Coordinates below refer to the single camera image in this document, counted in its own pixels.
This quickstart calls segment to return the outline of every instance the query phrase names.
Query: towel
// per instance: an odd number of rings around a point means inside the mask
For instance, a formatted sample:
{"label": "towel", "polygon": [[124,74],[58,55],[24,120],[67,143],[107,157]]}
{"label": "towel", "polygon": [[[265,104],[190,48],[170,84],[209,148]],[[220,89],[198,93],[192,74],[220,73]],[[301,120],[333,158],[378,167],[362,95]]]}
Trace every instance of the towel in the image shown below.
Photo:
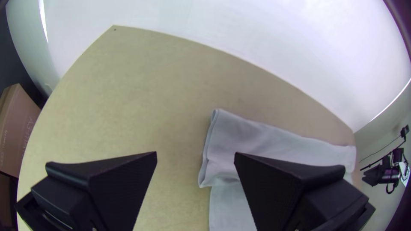
{"label": "towel", "polygon": [[331,145],[214,110],[198,176],[200,188],[212,187],[210,231],[256,231],[234,166],[236,152],[314,166],[344,165],[350,183],[356,157],[354,146]]}

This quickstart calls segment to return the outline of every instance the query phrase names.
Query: white wall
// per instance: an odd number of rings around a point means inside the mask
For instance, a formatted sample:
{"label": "white wall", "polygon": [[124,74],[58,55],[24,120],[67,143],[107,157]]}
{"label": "white wall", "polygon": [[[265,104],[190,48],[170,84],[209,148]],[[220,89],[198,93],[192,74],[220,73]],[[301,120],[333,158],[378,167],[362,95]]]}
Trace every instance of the white wall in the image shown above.
{"label": "white wall", "polygon": [[353,131],[411,76],[404,42],[382,0],[10,0],[7,16],[27,72],[43,87],[53,88],[56,76],[112,24],[238,56],[301,89]]}
{"label": "white wall", "polygon": [[[411,126],[411,113],[408,113],[408,115],[405,116],[405,118],[400,120],[394,126],[388,128],[384,136],[382,136],[380,139],[373,142],[368,147],[363,148],[361,151],[359,150],[358,161],[378,151],[379,149],[390,143],[393,139],[399,136],[401,128],[407,124]],[[398,138],[395,142],[393,142],[390,146],[386,147],[378,154],[375,154],[362,161],[360,163],[360,167],[365,167],[368,164],[378,160],[379,158],[390,152],[397,145],[399,145],[402,141],[402,138]],[[410,161],[411,164],[411,133],[408,133],[407,142],[403,144],[402,147],[404,148],[404,153],[407,160]],[[390,223],[395,211],[397,210],[398,204],[401,201],[404,190],[405,187],[401,183],[399,183],[395,191],[392,194],[388,195],[385,192],[385,185],[379,184],[377,186],[371,187],[370,185],[363,182],[362,191],[369,197],[370,203],[376,208],[374,215],[368,221],[367,225],[364,228],[364,231],[385,230],[385,228]]]}
{"label": "white wall", "polygon": [[57,74],[43,32],[37,0],[11,0],[7,21],[17,53],[34,84],[51,94],[61,76]]}

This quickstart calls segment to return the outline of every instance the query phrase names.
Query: wooden board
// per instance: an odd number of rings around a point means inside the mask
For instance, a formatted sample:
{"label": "wooden board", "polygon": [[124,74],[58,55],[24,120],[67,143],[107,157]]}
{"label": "wooden board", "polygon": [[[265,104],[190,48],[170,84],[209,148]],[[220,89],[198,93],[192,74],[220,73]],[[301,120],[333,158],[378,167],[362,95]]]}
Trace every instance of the wooden board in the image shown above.
{"label": "wooden board", "polygon": [[[47,161],[75,163],[146,151],[158,165],[135,230],[208,230],[210,190],[197,176],[210,116],[223,108],[336,145],[351,129],[278,77],[181,38],[113,26],[76,61],[30,137],[18,198]],[[24,228],[19,221],[19,229]]]}

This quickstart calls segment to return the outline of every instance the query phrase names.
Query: wooden table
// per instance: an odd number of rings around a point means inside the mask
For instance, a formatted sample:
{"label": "wooden table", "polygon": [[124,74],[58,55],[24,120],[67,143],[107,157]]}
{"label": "wooden table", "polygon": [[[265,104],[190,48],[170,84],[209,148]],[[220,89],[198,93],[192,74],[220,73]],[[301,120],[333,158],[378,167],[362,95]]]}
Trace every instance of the wooden table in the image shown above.
{"label": "wooden table", "polygon": [[[18,199],[45,163],[78,163],[147,151],[158,165],[135,230],[208,230],[210,189],[197,176],[214,108],[354,145],[349,127],[290,84],[210,47],[113,26],[70,68],[31,134]],[[28,228],[19,219],[19,230]]]}

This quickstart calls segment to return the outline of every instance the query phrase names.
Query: white towel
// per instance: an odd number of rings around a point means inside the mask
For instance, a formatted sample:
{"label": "white towel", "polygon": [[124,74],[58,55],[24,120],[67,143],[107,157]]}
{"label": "white towel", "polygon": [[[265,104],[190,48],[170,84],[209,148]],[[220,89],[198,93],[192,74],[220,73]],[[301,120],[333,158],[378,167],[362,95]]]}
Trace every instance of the white towel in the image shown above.
{"label": "white towel", "polygon": [[256,227],[234,166],[234,154],[269,157],[315,166],[344,165],[352,183],[356,148],[301,137],[274,126],[214,110],[198,176],[201,188],[212,187],[210,231],[254,231]]}

